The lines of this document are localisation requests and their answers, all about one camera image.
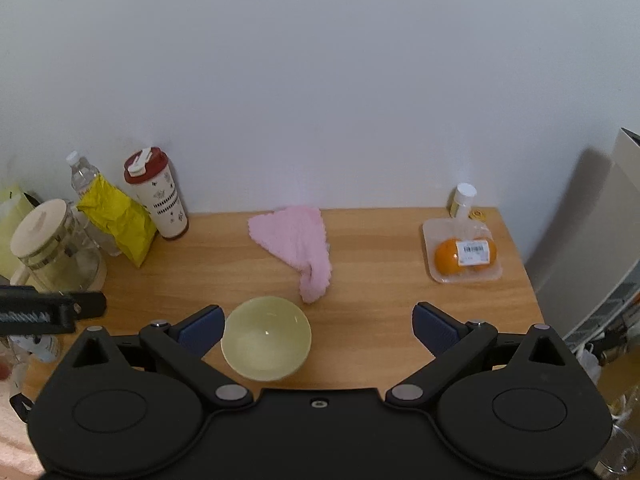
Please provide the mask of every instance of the price label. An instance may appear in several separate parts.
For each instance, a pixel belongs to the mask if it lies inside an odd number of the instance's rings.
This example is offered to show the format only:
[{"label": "price label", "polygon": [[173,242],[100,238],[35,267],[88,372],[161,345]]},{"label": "price label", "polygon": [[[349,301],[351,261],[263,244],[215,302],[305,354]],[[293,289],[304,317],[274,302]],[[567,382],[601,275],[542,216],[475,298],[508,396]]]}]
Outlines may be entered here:
[{"label": "price label", "polygon": [[463,240],[456,242],[458,247],[458,265],[469,267],[489,263],[489,242],[486,240]]}]

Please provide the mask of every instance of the white bottle cap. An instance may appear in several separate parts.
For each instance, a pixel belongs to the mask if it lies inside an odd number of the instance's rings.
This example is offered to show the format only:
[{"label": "white bottle cap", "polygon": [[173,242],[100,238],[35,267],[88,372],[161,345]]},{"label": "white bottle cap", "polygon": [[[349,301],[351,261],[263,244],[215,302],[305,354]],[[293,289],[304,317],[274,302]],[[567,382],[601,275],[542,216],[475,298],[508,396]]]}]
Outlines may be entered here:
[{"label": "white bottle cap", "polygon": [[75,166],[78,162],[80,162],[80,155],[76,150],[73,150],[66,156],[66,163],[70,166]]},{"label": "white bottle cap", "polygon": [[456,195],[454,200],[461,206],[471,206],[478,192],[471,184],[462,182],[456,187]]},{"label": "white bottle cap", "polygon": [[146,164],[151,158],[151,148],[145,148],[127,168],[131,176],[141,176],[146,173]]}]

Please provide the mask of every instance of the pink cloth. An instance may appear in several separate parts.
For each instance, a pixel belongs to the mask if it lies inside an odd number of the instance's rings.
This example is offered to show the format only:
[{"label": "pink cloth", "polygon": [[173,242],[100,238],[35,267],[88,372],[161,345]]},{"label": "pink cloth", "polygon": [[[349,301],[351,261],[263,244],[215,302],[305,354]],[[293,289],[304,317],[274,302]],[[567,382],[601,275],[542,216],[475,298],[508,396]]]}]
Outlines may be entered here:
[{"label": "pink cloth", "polygon": [[[24,375],[26,364],[14,367],[18,371]],[[13,379],[0,381],[0,480],[33,480],[40,478],[43,469],[27,436],[27,425],[9,404],[12,383]]]},{"label": "pink cloth", "polygon": [[317,207],[292,206],[249,218],[249,236],[302,274],[302,301],[313,303],[324,296],[331,279],[331,263]]}]

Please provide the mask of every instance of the ceramic bowl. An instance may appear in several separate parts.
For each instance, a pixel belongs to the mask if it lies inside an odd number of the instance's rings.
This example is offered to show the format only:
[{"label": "ceramic bowl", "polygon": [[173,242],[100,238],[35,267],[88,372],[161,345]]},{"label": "ceramic bowl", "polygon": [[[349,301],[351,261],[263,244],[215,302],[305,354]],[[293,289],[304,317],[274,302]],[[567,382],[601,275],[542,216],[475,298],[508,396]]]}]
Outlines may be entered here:
[{"label": "ceramic bowl", "polygon": [[277,381],[296,372],[311,348],[311,327],[293,303],[274,296],[245,301],[226,318],[226,362],[243,377]]}]

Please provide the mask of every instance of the white appliance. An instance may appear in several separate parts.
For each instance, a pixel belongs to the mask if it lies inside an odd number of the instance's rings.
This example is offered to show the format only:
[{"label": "white appliance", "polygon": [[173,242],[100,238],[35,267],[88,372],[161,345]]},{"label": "white appliance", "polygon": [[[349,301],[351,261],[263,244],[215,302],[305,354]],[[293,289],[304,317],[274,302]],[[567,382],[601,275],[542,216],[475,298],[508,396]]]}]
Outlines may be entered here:
[{"label": "white appliance", "polygon": [[537,291],[570,348],[595,338],[640,291],[640,136],[622,128],[589,217]]}]

